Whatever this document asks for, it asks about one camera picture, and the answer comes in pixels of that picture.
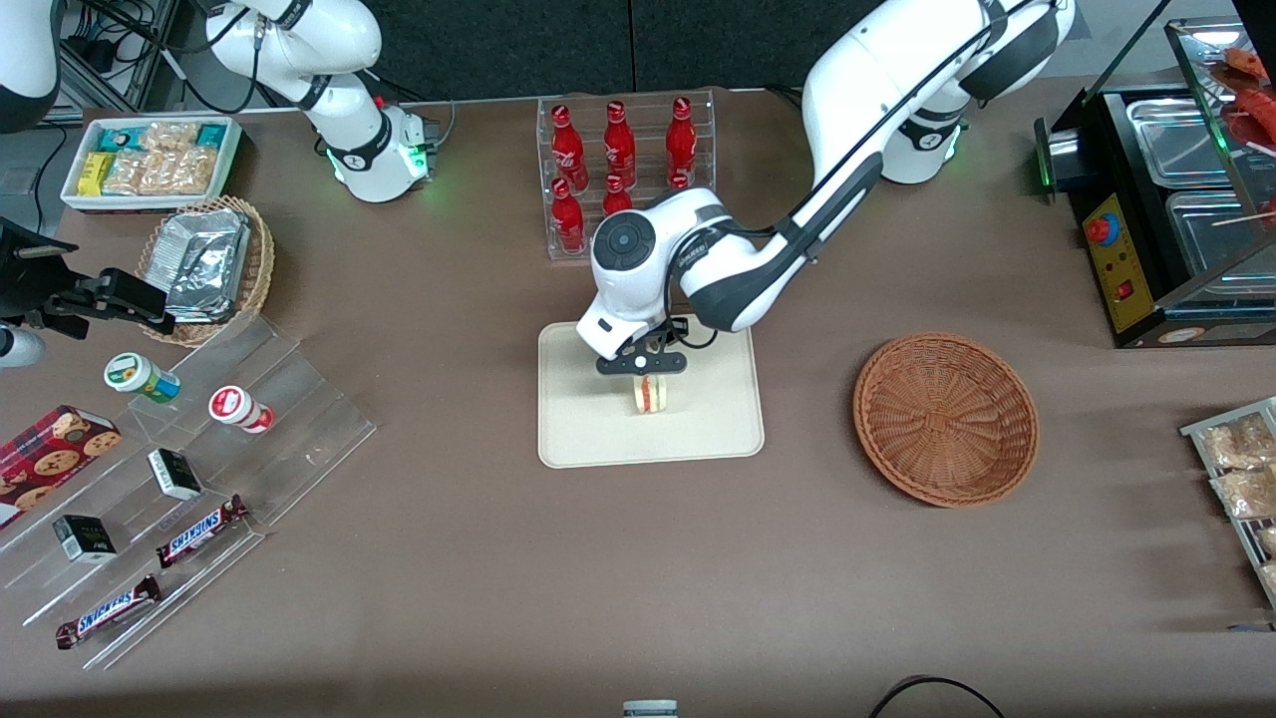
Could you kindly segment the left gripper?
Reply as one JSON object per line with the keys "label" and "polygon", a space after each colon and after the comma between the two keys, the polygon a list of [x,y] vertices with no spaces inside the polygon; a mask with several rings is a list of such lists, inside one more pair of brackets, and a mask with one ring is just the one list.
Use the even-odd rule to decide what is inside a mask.
{"label": "left gripper", "polygon": [[600,356],[596,369],[604,376],[684,372],[686,356],[676,351],[660,349],[647,355],[646,349],[624,349],[630,341],[653,330],[657,323],[658,309],[655,304],[632,305],[610,295],[596,295],[577,321],[577,333]]}

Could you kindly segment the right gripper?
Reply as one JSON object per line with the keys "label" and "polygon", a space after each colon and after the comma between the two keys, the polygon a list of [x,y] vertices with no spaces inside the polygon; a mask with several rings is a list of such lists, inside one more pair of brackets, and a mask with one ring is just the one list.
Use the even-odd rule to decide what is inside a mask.
{"label": "right gripper", "polygon": [[[94,306],[92,278],[70,269],[63,258],[77,245],[54,241],[10,221],[1,226],[3,321],[84,339],[91,321],[80,312]],[[117,268],[102,269],[97,283],[97,298],[110,309],[140,318],[142,332],[174,335],[176,319],[165,312],[165,291]]]}

